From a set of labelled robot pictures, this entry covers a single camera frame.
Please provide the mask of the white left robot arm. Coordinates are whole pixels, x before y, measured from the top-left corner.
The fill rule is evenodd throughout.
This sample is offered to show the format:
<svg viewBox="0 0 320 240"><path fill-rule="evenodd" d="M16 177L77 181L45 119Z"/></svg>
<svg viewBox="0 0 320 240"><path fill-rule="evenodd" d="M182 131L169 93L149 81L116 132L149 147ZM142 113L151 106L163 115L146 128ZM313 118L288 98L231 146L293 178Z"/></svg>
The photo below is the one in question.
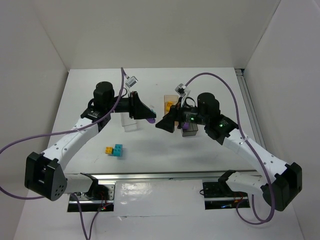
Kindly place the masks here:
<svg viewBox="0 0 320 240"><path fill-rule="evenodd" d="M93 199L105 192L106 187L92 175L65 174L64 170L74 155L108 124L112 113L128 113L134 120L156 118L156 113L140 100L137 91L130 92L128 97L115 96L110 82L99 82L93 91L93 99L71 132L43 152L29 154L24 186L51 201L58 200L63 194L82 193Z"/></svg>

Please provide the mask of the purple lego brick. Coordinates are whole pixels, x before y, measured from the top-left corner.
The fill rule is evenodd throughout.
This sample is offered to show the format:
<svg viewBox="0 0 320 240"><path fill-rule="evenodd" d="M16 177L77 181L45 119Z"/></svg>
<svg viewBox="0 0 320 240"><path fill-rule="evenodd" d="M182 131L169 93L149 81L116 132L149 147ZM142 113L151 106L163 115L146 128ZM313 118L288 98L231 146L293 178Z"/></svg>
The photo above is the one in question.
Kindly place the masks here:
<svg viewBox="0 0 320 240"><path fill-rule="evenodd" d="M147 121L150 123L150 124L154 124L156 122L156 120L154 118L148 118Z"/></svg>

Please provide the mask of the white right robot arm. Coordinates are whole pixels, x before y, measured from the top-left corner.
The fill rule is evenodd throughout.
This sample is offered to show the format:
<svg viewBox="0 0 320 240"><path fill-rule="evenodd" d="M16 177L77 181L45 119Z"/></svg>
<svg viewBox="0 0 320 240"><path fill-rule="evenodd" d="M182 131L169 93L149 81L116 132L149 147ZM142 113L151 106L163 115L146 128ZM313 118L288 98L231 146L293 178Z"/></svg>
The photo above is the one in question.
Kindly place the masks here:
<svg viewBox="0 0 320 240"><path fill-rule="evenodd" d="M302 190L302 168L277 158L241 132L239 125L221 114L220 103L211 93L197 97L197 106L179 101L155 125L169 133L183 124L203 125L205 133L221 146L246 160L261 176L253 177L228 170L219 179L233 192L262 196L265 202L282 212Z"/></svg>

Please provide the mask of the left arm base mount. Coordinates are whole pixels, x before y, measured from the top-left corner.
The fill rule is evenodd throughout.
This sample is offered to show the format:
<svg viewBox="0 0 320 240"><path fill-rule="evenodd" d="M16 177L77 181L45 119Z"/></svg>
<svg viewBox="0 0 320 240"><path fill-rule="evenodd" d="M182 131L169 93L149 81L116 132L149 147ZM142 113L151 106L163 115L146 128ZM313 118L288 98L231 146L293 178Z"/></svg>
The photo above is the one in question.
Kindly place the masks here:
<svg viewBox="0 0 320 240"><path fill-rule="evenodd" d="M68 213L78 213L79 208L77 200L80 203L82 212L93 213L101 208L102 212L114 211L116 184L108 182L107 184L99 185L99 189L93 195L89 196L83 192L76 192L75 196L70 196L67 206Z"/></svg>

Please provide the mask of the yellow lego piece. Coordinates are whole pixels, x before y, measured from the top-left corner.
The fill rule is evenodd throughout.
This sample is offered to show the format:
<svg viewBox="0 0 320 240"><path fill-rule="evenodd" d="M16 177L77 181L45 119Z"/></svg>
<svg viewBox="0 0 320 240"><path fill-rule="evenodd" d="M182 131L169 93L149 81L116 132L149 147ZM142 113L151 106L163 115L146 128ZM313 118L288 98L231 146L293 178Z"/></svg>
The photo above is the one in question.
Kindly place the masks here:
<svg viewBox="0 0 320 240"><path fill-rule="evenodd" d="M173 101L166 101L164 103L164 112L168 113L170 111L170 108L172 105L174 105L175 103Z"/></svg>

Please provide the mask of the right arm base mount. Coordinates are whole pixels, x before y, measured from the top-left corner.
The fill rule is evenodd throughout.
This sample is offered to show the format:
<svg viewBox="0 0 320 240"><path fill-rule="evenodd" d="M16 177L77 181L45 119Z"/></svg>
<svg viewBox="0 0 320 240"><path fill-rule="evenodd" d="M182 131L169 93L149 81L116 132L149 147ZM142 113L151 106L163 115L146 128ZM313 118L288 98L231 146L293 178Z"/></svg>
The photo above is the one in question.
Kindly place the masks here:
<svg viewBox="0 0 320 240"><path fill-rule="evenodd" d="M244 192L224 190L219 182L203 182L199 194L204 197L205 210L250 208L248 195Z"/></svg>

